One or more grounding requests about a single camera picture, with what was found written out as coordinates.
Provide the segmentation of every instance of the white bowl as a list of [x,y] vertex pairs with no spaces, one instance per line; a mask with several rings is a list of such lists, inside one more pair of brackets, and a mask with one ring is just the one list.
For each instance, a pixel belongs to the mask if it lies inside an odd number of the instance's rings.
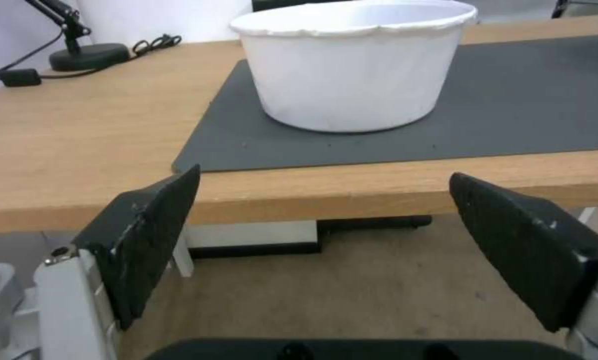
[[453,0],[356,0],[245,14],[230,27],[267,114],[308,130],[370,132],[433,109],[476,15]]

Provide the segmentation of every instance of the power cord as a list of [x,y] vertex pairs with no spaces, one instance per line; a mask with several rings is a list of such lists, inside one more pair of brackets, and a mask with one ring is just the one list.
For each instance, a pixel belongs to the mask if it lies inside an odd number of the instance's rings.
[[[81,71],[81,72],[66,73],[64,75],[39,75],[39,73],[33,68],[27,68],[27,69],[21,69],[21,70],[10,70],[14,66],[17,66],[18,64],[22,63],[23,61],[29,59],[33,55],[36,55],[41,50],[44,50],[45,48],[54,44],[56,41],[58,41],[61,38],[62,34],[63,34],[63,30],[61,30],[59,32],[59,35],[57,35],[55,38],[48,41],[48,43],[45,43],[45,44],[41,45],[40,47],[36,48],[35,50],[32,50],[31,52],[29,52],[27,55],[24,55],[20,59],[17,59],[15,61],[1,67],[0,68],[0,81],[2,81],[3,84],[7,87],[23,87],[23,86],[41,84],[41,79],[55,80],[55,79],[78,78],[80,76],[98,73],[99,71],[105,70],[110,67],[110,66],[104,66],[101,68],[93,68],[91,70],[85,70],[85,71]],[[182,38],[180,35],[171,36],[168,34],[163,34],[163,35],[159,36],[158,38],[154,39],[152,42],[148,42],[147,40],[142,39],[138,43],[134,44],[134,46],[132,47],[132,52],[134,53],[134,56],[131,57],[126,62],[131,62],[132,60],[139,59],[140,57],[143,57],[144,55],[147,55],[148,53],[151,53],[153,51],[163,50],[166,48],[172,48],[173,46],[177,46],[179,43],[181,43],[181,40],[182,40]]]

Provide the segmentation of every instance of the gray mat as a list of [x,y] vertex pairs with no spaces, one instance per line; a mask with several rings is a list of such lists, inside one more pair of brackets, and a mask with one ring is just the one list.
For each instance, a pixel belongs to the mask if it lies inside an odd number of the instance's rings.
[[436,108],[363,134],[278,123],[240,61],[173,164],[210,171],[598,150],[598,36],[466,45]]

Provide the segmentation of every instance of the brown carpet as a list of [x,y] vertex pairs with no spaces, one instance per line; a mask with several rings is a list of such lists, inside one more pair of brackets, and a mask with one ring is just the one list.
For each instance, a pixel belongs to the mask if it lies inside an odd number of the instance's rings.
[[457,216],[332,235],[323,253],[198,260],[164,274],[123,359],[199,337],[488,338],[562,345],[486,262]]

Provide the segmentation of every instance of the wooden table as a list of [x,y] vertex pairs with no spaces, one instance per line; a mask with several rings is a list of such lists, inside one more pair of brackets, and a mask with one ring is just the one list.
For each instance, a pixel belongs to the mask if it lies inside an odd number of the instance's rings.
[[[477,25],[464,44],[598,35],[598,16]],[[229,71],[236,41],[181,45],[87,77],[0,88],[0,232],[77,229],[170,164]],[[565,207],[598,205],[598,151],[206,173],[194,224],[451,212],[462,171]]]

